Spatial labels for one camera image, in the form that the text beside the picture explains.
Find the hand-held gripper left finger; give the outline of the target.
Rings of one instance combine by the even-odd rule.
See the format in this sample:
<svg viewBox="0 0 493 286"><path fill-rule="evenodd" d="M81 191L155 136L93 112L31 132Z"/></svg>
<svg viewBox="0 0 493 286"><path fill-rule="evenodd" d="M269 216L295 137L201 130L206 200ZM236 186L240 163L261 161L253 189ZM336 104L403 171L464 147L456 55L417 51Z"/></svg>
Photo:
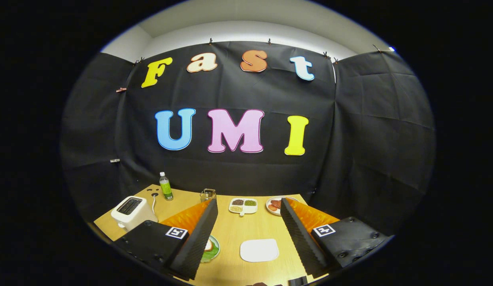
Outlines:
<svg viewBox="0 0 493 286"><path fill-rule="evenodd" d="M216 199L198 203L162 223L145 220L112 246L160 275L193 280L218 213Z"/></svg>

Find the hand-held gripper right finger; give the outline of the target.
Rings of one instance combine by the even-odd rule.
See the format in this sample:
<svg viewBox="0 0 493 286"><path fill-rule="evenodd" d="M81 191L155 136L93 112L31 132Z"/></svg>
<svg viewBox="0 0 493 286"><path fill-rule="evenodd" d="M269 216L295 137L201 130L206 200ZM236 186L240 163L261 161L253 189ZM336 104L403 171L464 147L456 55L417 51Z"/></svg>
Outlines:
<svg viewBox="0 0 493 286"><path fill-rule="evenodd" d="M390 237L353 216L337 219L289 198L281 217L305 272L317 278L351 268L390 241Z"/></svg>

